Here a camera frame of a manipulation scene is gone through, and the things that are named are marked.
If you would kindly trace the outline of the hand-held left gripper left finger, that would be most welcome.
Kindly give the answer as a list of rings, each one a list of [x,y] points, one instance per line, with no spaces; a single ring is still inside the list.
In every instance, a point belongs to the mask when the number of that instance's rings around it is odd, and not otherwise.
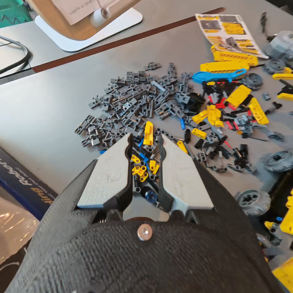
[[[77,207],[124,212],[133,198],[131,157],[133,135],[126,134],[98,159]]]

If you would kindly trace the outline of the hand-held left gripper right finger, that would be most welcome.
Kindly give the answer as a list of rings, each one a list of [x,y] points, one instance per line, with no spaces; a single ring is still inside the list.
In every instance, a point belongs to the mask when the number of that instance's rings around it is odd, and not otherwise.
[[[159,135],[159,203],[171,214],[188,210],[212,210],[214,205],[193,159],[166,135]]]

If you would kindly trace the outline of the grey desk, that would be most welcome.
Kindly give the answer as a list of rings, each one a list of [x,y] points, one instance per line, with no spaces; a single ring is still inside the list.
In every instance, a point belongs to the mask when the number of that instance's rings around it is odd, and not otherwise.
[[[292,16],[266,1],[192,1],[183,5],[191,9],[188,13],[218,7],[224,7],[227,14],[239,14],[261,48],[266,45],[259,23],[263,12],[267,12],[269,35],[292,31]],[[62,192],[98,157],[94,148],[82,147],[82,137],[74,130],[87,115],[99,113],[97,108],[90,109],[88,103],[102,95],[110,78],[125,76],[127,71],[138,72],[150,61],[162,65],[150,72],[158,76],[166,74],[170,62],[181,74],[195,73],[200,64],[213,61],[210,45],[196,21],[168,30],[158,28],[156,32],[147,32],[144,38],[136,35],[132,42],[127,40],[120,46],[115,44],[89,57],[1,85],[1,147],[55,192]],[[283,104],[269,115],[268,128],[285,138],[284,142],[243,139],[224,129],[233,148],[248,145],[249,158],[258,170],[256,176],[231,169],[224,174],[210,171],[233,196],[248,189],[270,191],[277,174],[265,170],[264,158],[282,149],[292,150],[292,101],[276,98],[284,86],[281,82],[273,80],[261,67],[253,71],[263,76],[263,87],[253,95],[264,111],[272,102],[264,101],[263,92]]]

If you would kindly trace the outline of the blue cardboard box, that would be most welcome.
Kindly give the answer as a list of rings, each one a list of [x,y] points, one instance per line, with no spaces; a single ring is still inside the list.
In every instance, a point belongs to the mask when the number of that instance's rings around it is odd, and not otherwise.
[[[0,185],[39,221],[58,197],[53,189],[0,149]]]

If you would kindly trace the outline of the pile of loose toy bricks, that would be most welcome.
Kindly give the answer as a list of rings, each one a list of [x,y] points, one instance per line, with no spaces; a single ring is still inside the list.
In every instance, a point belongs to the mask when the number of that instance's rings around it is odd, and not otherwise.
[[[146,71],[161,67],[149,63],[144,71],[128,71],[126,78],[111,79],[104,95],[93,97],[89,103],[91,109],[99,108],[100,115],[88,115],[74,130],[85,138],[83,147],[100,147],[101,154],[114,145],[127,133],[134,136],[134,163],[144,161],[149,175],[142,174],[141,182],[148,177],[154,179],[159,170],[155,163],[159,135],[164,134],[183,151],[189,153],[188,144],[191,136],[198,138],[194,148],[198,150],[195,159],[206,163],[206,160],[234,157],[233,164],[216,168],[207,165],[216,172],[227,168],[241,172],[246,170],[253,174],[253,165],[249,161],[246,144],[232,148],[225,129],[237,133],[243,139],[257,141],[275,141],[284,150],[292,151],[292,140],[283,133],[271,129],[269,118],[280,118],[273,114],[280,112],[282,104],[272,101],[272,106],[265,111],[254,96],[253,90],[241,82],[248,75],[251,67],[258,64],[256,57],[251,60],[225,59],[200,65],[200,71],[211,73],[231,73],[245,68],[247,73],[232,82],[218,80],[213,82],[194,82],[191,73],[178,76],[174,63],[170,63],[167,75],[155,77]],[[292,85],[287,80],[279,80],[284,87],[277,93],[277,99],[292,100]]]

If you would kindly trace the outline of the yellow toy brick vehicle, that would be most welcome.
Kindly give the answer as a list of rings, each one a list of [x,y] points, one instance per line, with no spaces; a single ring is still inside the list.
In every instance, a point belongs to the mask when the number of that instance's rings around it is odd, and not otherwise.
[[[280,176],[267,193],[246,190],[236,201],[250,217],[265,261],[285,292],[292,292],[292,151],[266,157],[266,170]]]

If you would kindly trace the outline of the crumpled clear plastic bags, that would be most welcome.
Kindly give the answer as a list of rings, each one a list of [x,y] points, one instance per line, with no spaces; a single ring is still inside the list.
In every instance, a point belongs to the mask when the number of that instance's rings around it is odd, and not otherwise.
[[[29,211],[0,199],[0,264],[27,244],[39,223]]]

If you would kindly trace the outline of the blue curved toy panel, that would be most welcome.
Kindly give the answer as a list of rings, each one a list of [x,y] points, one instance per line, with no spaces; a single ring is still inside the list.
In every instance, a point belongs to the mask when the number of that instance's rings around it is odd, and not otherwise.
[[[247,73],[247,70],[245,68],[238,69],[235,72],[231,73],[211,73],[206,71],[199,71],[196,72],[191,79],[199,84],[202,84],[203,82],[213,82],[218,80],[227,80],[228,82],[232,82],[234,79],[237,79],[241,75]]]

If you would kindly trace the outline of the long thin yellow toy beam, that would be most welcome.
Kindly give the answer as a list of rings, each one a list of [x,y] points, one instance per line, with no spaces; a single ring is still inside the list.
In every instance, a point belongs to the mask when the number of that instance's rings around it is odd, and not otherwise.
[[[285,67],[282,73],[275,73],[272,75],[274,80],[293,80],[293,70],[289,67]]]

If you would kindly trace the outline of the grey toy wheel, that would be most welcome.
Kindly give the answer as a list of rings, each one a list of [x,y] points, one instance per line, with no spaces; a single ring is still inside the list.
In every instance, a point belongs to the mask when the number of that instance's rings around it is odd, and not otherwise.
[[[273,58],[265,62],[264,71],[268,73],[269,75],[282,74],[284,73],[285,67],[286,67],[286,64],[284,63],[283,60]]]

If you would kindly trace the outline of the yellow striped leaflet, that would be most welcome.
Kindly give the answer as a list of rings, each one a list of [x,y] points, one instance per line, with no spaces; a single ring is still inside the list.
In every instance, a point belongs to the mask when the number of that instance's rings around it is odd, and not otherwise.
[[[257,45],[240,15],[196,13],[195,17],[206,39],[218,51],[269,58]]]

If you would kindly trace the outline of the grey toy battery hub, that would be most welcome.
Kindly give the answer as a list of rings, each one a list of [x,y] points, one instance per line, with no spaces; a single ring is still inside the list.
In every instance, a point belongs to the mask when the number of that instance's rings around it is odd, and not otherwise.
[[[272,58],[293,59],[293,32],[281,31],[267,45],[266,54]]]

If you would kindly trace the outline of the green box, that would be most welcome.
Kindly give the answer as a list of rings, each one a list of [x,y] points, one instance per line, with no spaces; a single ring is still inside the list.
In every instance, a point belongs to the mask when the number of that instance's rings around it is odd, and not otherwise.
[[[1,0],[0,1],[0,28],[31,22],[31,8],[26,1]]]

